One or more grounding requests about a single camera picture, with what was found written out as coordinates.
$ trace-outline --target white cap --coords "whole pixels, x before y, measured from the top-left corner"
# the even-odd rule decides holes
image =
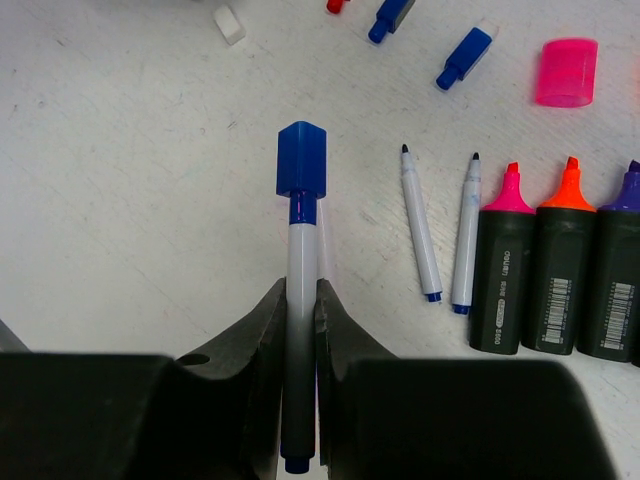
[[[240,22],[238,22],[238,19],[227,5],[223,4],[219,7],[213,13],[213,19],[229,45],[233,45],[244,38],[246,33],[244,27],[240,25]]]

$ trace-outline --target highlighter tip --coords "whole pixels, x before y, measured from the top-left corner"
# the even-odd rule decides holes
[[[580,161],[576,157],[569,157],[567,160],[567,170],[578,170],[580,168]]]

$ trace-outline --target orange highlighter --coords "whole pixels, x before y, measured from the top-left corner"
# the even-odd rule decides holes
[[[569,157],[556,194],[536,210],[528,308],[522,344],[569,355],[578,332],[596,209],[580,191],[580,164]]]

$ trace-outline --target highlighter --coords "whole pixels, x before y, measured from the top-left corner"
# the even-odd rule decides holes
[[[580,163],[569,157],[560,188],[536,210],[525,347],[558,355],[573,351],[595,222],[596,209],[580,191]]]
[[[498,198],[480,210],[469,345],[483,352],[518,351],[535,211],[520,195],[511,163]]]
[[[629,362],[640,333],[640,163],[618,198],[598,209],[578,350]]]

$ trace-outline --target white table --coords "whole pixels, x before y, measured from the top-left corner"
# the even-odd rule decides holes
[[[470,155],[484,195],[509,161],[537,205],[569,154],[587,198],[617,191],[639,155],[640,3],[418,1],[367,40],[379,0],[231,2],[229,47],[208,0],[5,0],[0,12],[0,318],[31,348],[184,353],[244,315],[286,271],[277,133],[325,128],[341,298],[389,350],[469,348],[449,285]],[[448,93],[433,83],[467,31],[499,34]],[[559,36],[600,42],[596,100],[531,104],[536,56]],[[420,295],[399,177],[417,155],[444,302]],[[640,370],[521,348],[579,380],[622,478],[640,478]],[[316,468],[310,478],[325,478]]]

